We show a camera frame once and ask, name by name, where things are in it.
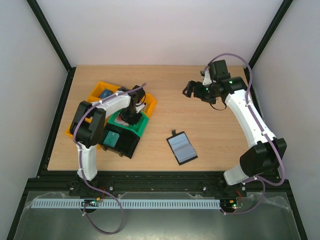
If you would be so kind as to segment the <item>black leather card holder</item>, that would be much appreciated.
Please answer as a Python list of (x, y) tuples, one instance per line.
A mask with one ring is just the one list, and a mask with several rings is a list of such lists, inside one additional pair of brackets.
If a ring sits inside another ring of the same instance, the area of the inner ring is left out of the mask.
[(171, 136), (166, 139), (179, 166), (198, 158), (198, 155), (190, 143), (184, 131), (171, 131)]

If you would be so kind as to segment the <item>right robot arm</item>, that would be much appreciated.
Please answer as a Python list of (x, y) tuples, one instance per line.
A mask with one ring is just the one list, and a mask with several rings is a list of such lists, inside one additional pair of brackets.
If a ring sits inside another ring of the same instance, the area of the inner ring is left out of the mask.
[(236, 184), (261, 180), (273, 186), (284, 180), (272, 182), (261, 175), (280, 169), (284, 172), (282, 158), (287, 148), (283, 138), (277, 138), (267, 127), (255, 108), (249, 87), (240, 77), (232, 77), (225, 60), (210, 62), (201, 72), (202, 81), (189, 81), (182, 93), (214, 105), (218, 98), (231, 109), (241, 126), (248, 143), (248, 150), (240, 157), (239, 164), (224, 172), (224, 180), (218, 183), (218, 191), (229, 196)]

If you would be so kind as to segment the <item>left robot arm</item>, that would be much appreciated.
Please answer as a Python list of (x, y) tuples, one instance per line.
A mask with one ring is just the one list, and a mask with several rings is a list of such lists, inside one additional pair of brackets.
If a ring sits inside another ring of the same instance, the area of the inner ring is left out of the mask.
[(77, 147), (80, 178), (92, 181), (97, 173), (97, 148), (132, 158), (152, 109), (142, 86), (120, 87), (94, 102), (82, 101), (69, 132)]

